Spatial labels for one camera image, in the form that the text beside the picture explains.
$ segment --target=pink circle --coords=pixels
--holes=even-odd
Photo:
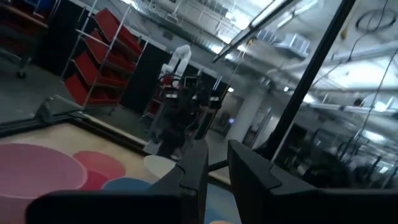
[[[87,181],[81,187],[81,190],[101,190],[102,186],[108,181],[108,178],[99,172],[88,170],[87,174]]]
[[[126,173],[124,166],[118,160],[100,152],[81,151],[73,157],[88,170],[103,174],[109,179],[122,177]]]
[[[38,196],[80,189],[85,168],[74,158],[43,146],[0,144],[0,223],[23,222],[26,206]]]

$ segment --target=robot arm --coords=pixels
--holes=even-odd
[[[177,47],[173,52],[169,64],[163,64],[160,77],[168,73],[173,73],[175,75],[175,79],[179,79],[188,66],[191,54],[191,48],[189,45]]]

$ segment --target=concrete column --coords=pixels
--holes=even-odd
[[[239,142],[243,141],[265,96],[266,93],[260,88],[253,88],[249,92],[226,135],[226,139],[235,139]]]

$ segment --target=floor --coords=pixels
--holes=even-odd
[[[50,96],[60,95],[65,99],[72,100],[63,83],[55,75],[31,65],[27,69],[27,78],[20,80],[15,76],[16,71],[16,66],[11,62],[0,60],[0,101],[3,103],[0,109],[0,123],[32,118],[41,103]],[[71,103],[56,98],[51,109],[54,114],[57,114],[74,111],[77,108]],[[148,129],[150,121],[141,121],[138,114],[134,114],[121,106],[118,106],[110,116],[108,115],[110,109],[101,108],[100,110],[90,111],[89,114],[139,138],[149,138],[145,130]],[[216,132],[209,131],[205,139],[209,145],[210,164],[226,159],[224,137]],[[221,169],[217,172],[228,177],[227,169]],[[240,223],[232,194],[217,187],[210,188],[212,190],[208,195],[208,200],[220,202],[218,206],[221,211],[220,215],[227,215],[230,217],[229,221]]]

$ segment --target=black metal frame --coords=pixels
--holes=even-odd
[[[106,126],[103,126],[89,119],[78,111],[57,114],[53,117],[52,123],[43,123],[37,119],[32,118],[0,124],[0,138],[5,138],[15,134],[27,133],[29,131],[40,130],[63,123],[70,123],[74,126],[84,129],[85,131],[105,138],[106,140],[109,140],[141,156],[151,155],[150,153],[142,150],[145,145],[138,143],[137,141],[130,139],[117,131],[109,129]],[[210,175],[208,177],[208,180],[209,183],[216,184],[226,190],[231,189],[228,184]]]

